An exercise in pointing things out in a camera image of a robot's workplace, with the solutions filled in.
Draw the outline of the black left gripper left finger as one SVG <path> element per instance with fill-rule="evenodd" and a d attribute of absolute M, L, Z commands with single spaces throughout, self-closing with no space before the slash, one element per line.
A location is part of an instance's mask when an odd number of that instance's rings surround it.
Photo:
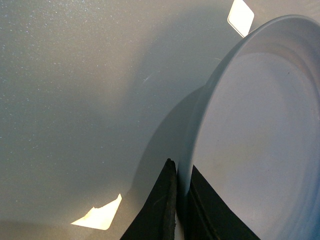
<path fill-rule="evenodd" d="M 146 202 L 122 240 L 173 240 L 176 227 L 177 171 L 167 159 Z"/>

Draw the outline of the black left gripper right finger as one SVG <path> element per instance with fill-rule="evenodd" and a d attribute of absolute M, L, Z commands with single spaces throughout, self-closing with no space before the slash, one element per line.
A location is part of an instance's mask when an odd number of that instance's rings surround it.
<path fill-rule="evenodd" d="M 227 206 L 195 166 L 192 168 L 187 195 L 186 239 L 259 239 Z"/>

